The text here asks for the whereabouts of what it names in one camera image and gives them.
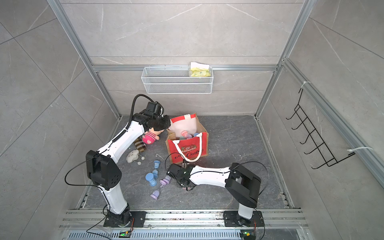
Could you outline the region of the red canvas jute bag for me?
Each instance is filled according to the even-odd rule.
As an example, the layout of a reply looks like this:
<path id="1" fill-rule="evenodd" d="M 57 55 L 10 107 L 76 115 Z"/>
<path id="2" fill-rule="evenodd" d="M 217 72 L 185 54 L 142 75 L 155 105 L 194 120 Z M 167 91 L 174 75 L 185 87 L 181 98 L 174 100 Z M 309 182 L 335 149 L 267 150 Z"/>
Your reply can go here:
<path id="1" fill-rule="evenodd" d="M 182 131 L 189 133 L 187 138 L 181 136 Z M 183 115 L 171 119 L 167 129 L 167 150 L 171 163 L 194 163 L 209 154 L 209 134 L 199 122 L 197 114 Z"/>

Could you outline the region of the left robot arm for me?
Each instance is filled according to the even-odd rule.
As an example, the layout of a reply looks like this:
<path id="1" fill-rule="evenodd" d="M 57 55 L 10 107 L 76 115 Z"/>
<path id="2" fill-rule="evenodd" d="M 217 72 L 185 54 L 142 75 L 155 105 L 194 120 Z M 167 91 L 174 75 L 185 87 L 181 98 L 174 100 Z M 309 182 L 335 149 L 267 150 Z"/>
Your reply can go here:
<path id="1" fill-rule="evenodd" d="M 146 95 L 138 94 L 134 97 L 127 125 L 105 146 L 86 154 L 84 163 L 91 186 L 100 190 L 107 204 L 105 227 L 133 225 L 130 207 L 120 186 L 119 159 L 145 132 L 150 129 L 163 131 L 170 126 L 170 118 L 164 115 L 163 106 Z"/>

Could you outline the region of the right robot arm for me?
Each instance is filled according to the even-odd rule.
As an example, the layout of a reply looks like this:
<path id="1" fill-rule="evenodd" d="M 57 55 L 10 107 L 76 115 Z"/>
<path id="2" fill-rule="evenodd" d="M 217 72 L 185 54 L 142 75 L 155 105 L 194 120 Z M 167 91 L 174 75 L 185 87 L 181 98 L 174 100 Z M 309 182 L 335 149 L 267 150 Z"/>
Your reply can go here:
<path id="1" fill-rule="evenodd" d="M 262 179 L 245 167 L 246 164 L 260 164 L 267 173 L 267 181 L 262 187 Z M 237 211 L 224 211 L 223 218 L 226 227 L 263 227 L 262 213 L 256 208 L 259 196 L 265 191 L 270 182 L 268 168 L 259 161 L 232 163 L 226 168 L 204 168 L 188 164 L 186 160 L 178 164 L 165 164 L 167 176 L 176 181 L 178 186 L 191 191 L 200 185 L 216 186 L 226 189 L 239 203 Z"/>

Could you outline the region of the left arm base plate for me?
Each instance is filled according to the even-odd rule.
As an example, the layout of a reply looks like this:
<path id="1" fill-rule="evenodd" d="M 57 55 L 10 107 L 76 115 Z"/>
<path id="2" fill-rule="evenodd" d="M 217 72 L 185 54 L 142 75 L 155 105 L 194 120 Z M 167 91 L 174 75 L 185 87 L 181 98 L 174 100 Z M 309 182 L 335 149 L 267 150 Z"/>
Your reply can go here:
<path id="1" fill-rule="evenodd" d="M 120 215 L 108 212 L 103 226 L 111 228 L 128 228 L 131 226 L 134 228 L 142 228 L 146 220 L 146 215 L 147 212 L 145 211 L 123 212 Z"/>

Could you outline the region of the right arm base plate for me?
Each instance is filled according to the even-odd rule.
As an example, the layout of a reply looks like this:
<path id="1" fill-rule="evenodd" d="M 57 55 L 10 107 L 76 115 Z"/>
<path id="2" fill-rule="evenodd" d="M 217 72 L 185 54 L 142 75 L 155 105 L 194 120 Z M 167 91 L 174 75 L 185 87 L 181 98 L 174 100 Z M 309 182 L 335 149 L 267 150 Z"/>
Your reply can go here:
<path id="1" fill-rule="evenodd" d="M 264 227 L 261 211 L 253 211 L 251 219 L 243 218 L 237 211 L 224 211 L 223 219 L 226 227 Z"/>

